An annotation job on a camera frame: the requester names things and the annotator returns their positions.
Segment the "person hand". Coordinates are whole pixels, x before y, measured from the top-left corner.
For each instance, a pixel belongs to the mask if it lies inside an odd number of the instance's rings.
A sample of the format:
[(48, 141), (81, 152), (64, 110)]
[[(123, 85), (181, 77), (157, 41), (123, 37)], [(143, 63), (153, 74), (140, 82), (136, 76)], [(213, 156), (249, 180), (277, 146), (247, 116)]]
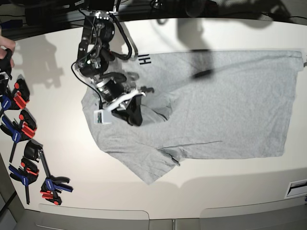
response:
[(2, 35), (2, 29), (0, 30), (0, 58), (4, 59), (9, 49), (14, 54), (16, 43)]

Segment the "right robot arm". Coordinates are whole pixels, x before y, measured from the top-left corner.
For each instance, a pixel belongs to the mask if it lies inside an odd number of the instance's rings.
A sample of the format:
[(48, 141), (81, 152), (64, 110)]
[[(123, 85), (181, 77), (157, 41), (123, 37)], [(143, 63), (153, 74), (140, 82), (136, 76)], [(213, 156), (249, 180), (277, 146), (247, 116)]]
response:
[[(139, 127), (143, 122), (142, 97), (154, 89), (137, 87), (123, 73), (107, 70), (110, 63), (127, 61), (132, 56), (131, 43), (114, 15), (119, 5), (120, 2), (114, 0), (86, 0), (79, 7), (85, 20), (77, 60), (71, 65), (71, 70), (78, 71), (75, 76), (84, 77), (82, 83), (98, 95), (98, 108), (94, 110), (96, 124), (110, 124), (114, 118), (119, 118)], [(127, 45), (127, 54), (110, 49), (116, 29)]]

